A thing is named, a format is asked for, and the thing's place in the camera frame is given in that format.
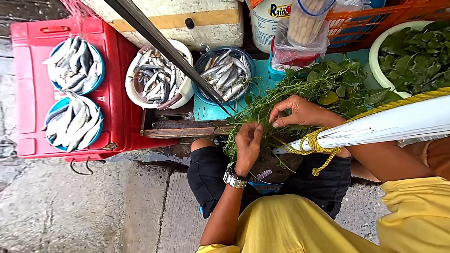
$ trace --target yellow shirt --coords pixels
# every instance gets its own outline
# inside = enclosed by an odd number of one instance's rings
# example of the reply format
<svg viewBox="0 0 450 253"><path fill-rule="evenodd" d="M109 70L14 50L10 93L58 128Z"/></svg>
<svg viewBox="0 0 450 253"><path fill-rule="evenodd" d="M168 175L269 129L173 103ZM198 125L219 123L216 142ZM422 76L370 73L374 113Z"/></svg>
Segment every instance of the yellow shirt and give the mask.
<svg viewBox="0 0 450 253"><path fill-rule="evenodd" d="M340 227L312 201L266 196L239 216L237 246L201 246L198 253L450 252L450 182L441 177L381 185L390 214L377 224L380 246Z"/></svg>

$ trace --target leafy green vegetable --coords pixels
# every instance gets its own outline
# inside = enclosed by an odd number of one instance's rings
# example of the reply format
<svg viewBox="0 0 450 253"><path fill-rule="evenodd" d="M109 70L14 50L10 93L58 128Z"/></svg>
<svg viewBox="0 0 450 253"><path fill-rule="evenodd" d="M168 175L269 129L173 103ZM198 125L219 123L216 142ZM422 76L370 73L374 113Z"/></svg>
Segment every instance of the leafy green vegetable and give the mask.
<svg viewBox="0 0 450 253"><path fill-rule="evenodd" d="M450 22L390 34L380 46L379 64L397 91L413 95L450 86Z"/></svg>
<svg viewBox="0 0 450 253"><path fill-rule="evenodd" d="M365 112L367 108L382 105L385 101L397 100L398 95L388 89L366 90L362 85L366 77L367 73L362 70L362 65L349 59L339 64L330 60L295 71L286 69L285 78L275 88L261 91L258 95L253 94L253 97L245 96L247 106L244 110L227 118L234 127L228 132L229 137L224 147L225 154L232 161L236 160L235 138L240 126L247 122L256 121L263 126L261 150L269 148L271 144L280 144L272 138L273 136L277 138L290 136L300 139L312 132L314 130L312 126L288 125L273 128L272 123L269 123L272 108L293 94L320 104L345 118ZM280 116L285 117L290 114L291 110L284 110Z"/></svg>

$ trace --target orange crate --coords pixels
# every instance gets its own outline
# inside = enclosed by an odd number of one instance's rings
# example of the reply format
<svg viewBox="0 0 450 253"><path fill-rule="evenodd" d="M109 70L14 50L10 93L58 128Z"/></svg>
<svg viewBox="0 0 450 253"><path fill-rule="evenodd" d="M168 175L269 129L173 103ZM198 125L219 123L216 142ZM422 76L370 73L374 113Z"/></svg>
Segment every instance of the orange crate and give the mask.
<svg viewBox="0 0 450 253"><path fill-rule="evenodd" d="M372 10L328 13L330 46L327 53L343 53L370 48L387 29L413 20L449 20L448 0L407 0Z"/></svg>

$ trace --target knee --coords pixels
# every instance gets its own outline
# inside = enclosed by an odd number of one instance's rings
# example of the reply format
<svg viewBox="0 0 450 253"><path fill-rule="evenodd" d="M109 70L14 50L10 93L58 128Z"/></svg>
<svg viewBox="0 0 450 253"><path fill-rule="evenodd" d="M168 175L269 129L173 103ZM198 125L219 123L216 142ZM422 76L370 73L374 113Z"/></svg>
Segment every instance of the knee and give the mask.
<svg viewBox="0 0 450 253"><path fill-rule="evenodd" d="M191 152L194 150L197 150L197 149L201 149L203 147L215 147L215 146L216 145L212 141L210 141L206 138L201 138L201 139L195 140L191 144Z"/></svg>

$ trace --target white pole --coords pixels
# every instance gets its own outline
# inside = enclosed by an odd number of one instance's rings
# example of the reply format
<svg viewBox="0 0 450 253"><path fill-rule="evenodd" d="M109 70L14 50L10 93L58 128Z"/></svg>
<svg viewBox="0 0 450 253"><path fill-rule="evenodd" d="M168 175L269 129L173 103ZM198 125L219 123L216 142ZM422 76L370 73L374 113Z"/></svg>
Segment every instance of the white pole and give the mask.
<svg viewBox="0 0 450 253"><path fill-rule="evenodd" d="M321 147L335 148L448 133L450 95L402 105L325 130L319 133L317 142ZM289 143L295 149L299 149L299 144L300 140ZM303 142L303 149L311 150L308 139ZM280 148L273 152L288 153Z"/></svg>

